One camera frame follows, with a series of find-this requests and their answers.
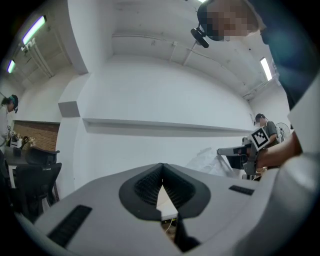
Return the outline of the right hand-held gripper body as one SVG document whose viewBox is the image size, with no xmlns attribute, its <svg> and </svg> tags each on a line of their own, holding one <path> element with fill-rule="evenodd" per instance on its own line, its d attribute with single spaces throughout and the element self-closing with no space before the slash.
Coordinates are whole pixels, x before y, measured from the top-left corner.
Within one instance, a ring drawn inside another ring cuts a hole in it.
<svg viewBox="0 0 320 256">
<path fill-rule="evenodd" d="M 243 140 L 242 152 L 246 157 L 246 160 L 242 162 L 242 166 L 248 179 L 259 175 L 257 173 L 258 156 L 260 150 L 265 148 L 269 143 L 270 138 L 263 127 L 256 129 Z"/>
</svg>

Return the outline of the person's dark shirt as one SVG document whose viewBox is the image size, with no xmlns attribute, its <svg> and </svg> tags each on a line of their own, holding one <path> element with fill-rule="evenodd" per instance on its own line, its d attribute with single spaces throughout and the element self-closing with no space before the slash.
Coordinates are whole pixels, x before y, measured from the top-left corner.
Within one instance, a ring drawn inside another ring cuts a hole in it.
<svg viewBox="0 0 320 256">
<path fill-rule="evenodd" d="M 265 28 L 262 41 L 269 46 L 272 59 L 292 109 L 320 70 L 320 55 L 308 33 L 279 0 L 248 0 Z"/>
</svg>

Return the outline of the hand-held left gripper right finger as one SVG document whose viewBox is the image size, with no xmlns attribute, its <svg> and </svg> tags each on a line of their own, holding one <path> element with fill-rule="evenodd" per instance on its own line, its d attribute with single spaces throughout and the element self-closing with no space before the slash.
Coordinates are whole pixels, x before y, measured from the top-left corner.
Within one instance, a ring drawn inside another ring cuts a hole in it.
<svg viewBox="0 0 320 256">
<path fill-rule="evenodd" d="M 163 256 L 263 256 L 257 227 L 273 188 L 260 181 L 223 177 L 178 165 L 162 166 L 163 185 L 177 208 L 175 241 Z"/>
</svg>

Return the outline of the black office chair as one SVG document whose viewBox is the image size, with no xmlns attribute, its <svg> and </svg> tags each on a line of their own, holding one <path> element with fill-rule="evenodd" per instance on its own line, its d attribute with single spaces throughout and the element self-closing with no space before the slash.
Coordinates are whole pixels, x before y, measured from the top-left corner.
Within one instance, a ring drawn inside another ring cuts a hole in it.
<svg viewBox="0 0 320 256">
<path fill-rule="evenodd" d="M 62 163 L 57 162 L 58 153 L 30 147 L 25 153 L 26 164 L 15 169 L 21 213 L 32 223 L 44 213 L 43 202 L 51 207 L 60 200 L 56 180 Z"/>
</svg>

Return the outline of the dark desk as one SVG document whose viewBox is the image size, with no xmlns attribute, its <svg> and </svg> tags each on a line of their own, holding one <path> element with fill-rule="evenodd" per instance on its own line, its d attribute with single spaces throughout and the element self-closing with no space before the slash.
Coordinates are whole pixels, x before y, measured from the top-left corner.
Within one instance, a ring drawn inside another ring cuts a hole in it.
<svg viewBox="0 0 320 256">
<path fill-rule="evenodd" d="M 14 179 L 14 170 L 19 165 L 26 165 L 26 157 L 25 152 L 22 151 L 20 156 L 14 155 L 14 148 L 13 147 L 5 147 L 4 156 L 6 159 L 6 162 L 8 164 L 8 173 L 9 173 L 9 179 L 10 179 L 10 185 L 13 189 L 16 188 L 15 185 L 15 179 Z"/>
</svg>

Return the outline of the white ceiling pipe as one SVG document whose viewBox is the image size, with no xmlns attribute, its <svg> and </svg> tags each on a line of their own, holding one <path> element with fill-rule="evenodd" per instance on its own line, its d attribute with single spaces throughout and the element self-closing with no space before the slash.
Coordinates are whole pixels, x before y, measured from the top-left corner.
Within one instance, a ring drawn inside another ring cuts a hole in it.
<svg viewBox="0 0 320 256">
<path fill-rule="evenodd" d="M 112 50 L 114 55 L 147 56 L 180 64 L 185 61 L 189 52 L 192 52 L 196 56 L 212 61 L 235 76 L 243 75 L 246 71 L 245 66 L 235 63 L 232 57 L 214 55 L 209 49 L 205 50 L 199 45 L 186 46 L 174 40 L 145 34 L 114 34 Z"/>
</svg>

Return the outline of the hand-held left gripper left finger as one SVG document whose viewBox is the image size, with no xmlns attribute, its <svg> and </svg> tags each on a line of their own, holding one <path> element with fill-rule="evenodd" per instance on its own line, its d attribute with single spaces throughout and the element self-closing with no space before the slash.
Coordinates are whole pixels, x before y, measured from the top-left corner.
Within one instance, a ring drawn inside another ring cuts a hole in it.
<svg viewBox="0 0 320 256">
<path fill-rule="evenodd" d="M 43 213 L 35 227 L 76 256 L 179 256 L 157 209 L 161 163 L 97 178 Z"/>
</svg>

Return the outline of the standing fan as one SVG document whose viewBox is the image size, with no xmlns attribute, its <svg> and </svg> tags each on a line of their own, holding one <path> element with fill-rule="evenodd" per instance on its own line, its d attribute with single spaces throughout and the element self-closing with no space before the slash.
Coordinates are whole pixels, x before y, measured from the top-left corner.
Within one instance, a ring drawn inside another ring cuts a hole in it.
<svg viewBox="0 0 320 256">
<path fill-rule="evenodd" d="M 291 135 L 290 129 L 285 123 L 279 122 L 275 127 L 277 131 L 277 141 L 279 144 L 284 142 Z"/>
</svg>

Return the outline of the person's right forearm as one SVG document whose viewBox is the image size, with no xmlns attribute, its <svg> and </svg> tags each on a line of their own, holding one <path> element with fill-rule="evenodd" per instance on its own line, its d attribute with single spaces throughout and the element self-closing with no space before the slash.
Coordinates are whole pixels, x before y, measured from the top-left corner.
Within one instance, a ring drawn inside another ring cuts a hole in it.
<svg viewBox="0 0 320 256">
<path fill-rule="evenodd" d="M 302 147 L 294 131 L 284 142 L 259 152 L 256 159 L 256 167 L 277 167 L 284 164 L 288 159 L 296 157 L 302 153 Z"/>
</svg>

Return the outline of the white table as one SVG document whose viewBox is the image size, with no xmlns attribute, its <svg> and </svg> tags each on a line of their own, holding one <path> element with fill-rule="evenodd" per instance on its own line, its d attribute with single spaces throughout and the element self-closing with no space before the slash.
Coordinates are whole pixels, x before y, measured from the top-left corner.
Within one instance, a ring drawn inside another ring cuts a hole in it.
<svg viewBox="0 0 320 256">
<path fill-rule="evenodd" d="M 162 221 L 174 219 L 178 216 L 178 211 L 163 186 L 161 186 L 158 193 L 156 209 L 160 211 Z"/>
</svg>

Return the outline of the grey wall panel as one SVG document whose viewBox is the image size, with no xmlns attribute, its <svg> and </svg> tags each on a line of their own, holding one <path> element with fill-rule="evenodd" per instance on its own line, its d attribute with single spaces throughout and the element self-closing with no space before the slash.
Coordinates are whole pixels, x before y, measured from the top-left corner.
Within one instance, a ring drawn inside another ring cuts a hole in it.
<svg viewBox="0 0 320 256">
<path fill-rule="evenodd" d="M 63 118 L 80 117 L 80 112 L 76 101 L 59 102 L 58 107 Z"/>
</svg>

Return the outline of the grey wall ledge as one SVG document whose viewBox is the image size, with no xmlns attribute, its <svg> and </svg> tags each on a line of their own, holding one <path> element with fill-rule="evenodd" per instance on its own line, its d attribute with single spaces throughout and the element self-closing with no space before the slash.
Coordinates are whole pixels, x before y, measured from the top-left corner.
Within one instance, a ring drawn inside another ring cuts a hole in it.
<svg viewBox="0 0 320 256">
<path fill-rule="evenodd" d="M 82 120 L 88 133 L 119 136 L 214 138 L 245 137 L 252 132 L 250 129 L 159 121 L 101 118 Z"/>
</svg>

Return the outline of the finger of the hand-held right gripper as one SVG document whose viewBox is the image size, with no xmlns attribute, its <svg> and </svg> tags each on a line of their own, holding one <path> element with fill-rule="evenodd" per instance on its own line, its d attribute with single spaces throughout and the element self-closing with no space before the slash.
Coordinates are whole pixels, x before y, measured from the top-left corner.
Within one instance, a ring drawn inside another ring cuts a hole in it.
<svg viewBox="0 0 320 256">
<path fill-rule="evenodd" d="M 227 156 L 226 157 L 229 165 L 232 169 L 243 169 L 243 163 L 244 163 L 244 156 L 238 155 L 238 156 Z"/>
<path fill-rule="evenodd" d="M 219 148 L 217 154 L 221 156 L 240 156 L 247 155 L 246 146 L 229 147 L 229 148 Z"/>
</svg>

